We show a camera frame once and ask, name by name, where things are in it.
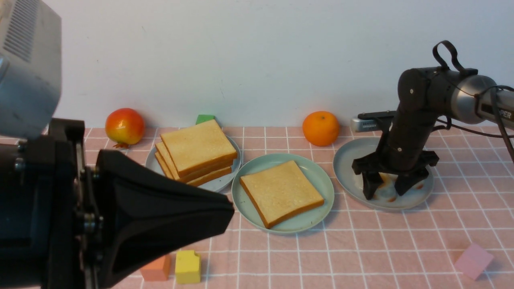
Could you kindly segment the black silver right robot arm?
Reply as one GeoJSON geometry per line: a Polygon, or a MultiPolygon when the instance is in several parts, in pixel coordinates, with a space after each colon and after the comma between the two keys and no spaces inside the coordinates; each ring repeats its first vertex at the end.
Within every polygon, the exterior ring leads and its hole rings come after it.
{"type": "Polygon", "coordinates": [[[397,176],[395,189],[404,195],[429,176],[428,166],[436,166],[439,157],[424,150],[430,134],[450,129],[451,121],[477,124],[494,122],[500,137],[512,151],[513,88],[498,85],[477,71],[460,73],[441,67],[413,68],[398,81],[400,103],[395,111],[361,113],[352,120],[354,132],[380,130],[373,153],[355,159],[353,172],[362,175],[363,194],[373,198],[383,183],[382,173],[397,176]]]}

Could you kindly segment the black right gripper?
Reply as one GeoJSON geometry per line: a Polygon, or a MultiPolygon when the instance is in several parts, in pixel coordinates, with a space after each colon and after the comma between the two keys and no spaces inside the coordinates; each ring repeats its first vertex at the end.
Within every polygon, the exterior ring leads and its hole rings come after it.
{"type": "Polygon", "coordinates": [[[367,200],[373,199],[384,184],[380,172],[397,175],[394,187],[399,196],[428,178],[426,166],[434,167],[439,157],[434,151],[424,150],[424,146],[437,117],[438,113],[429,110],[396,110],[390,130],[382,132],[375,151],[352,164],[353,172],[362,174],[362,190],[367,200]]]}

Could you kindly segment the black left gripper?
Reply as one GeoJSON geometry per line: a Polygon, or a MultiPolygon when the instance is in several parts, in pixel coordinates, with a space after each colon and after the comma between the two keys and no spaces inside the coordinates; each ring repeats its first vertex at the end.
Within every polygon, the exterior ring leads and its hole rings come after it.
{"type": "Polygon", "coordinates": [[[48,133],[1,144],[2,289],[98,289],[88,257],[103,218],[85,166],[85,123],[54,118],[48,133]]]}

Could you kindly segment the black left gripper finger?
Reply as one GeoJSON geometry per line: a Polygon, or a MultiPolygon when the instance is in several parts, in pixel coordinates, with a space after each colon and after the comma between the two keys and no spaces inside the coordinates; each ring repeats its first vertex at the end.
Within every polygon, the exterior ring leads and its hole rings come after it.
{"type": "Polygon", "coordinates": [[[100,289],[172,251],[224,234],[233,218],[225,195],[168,179],[120,151],[101,150],[96,168],[95,200],[103,217],[100,289]]]}

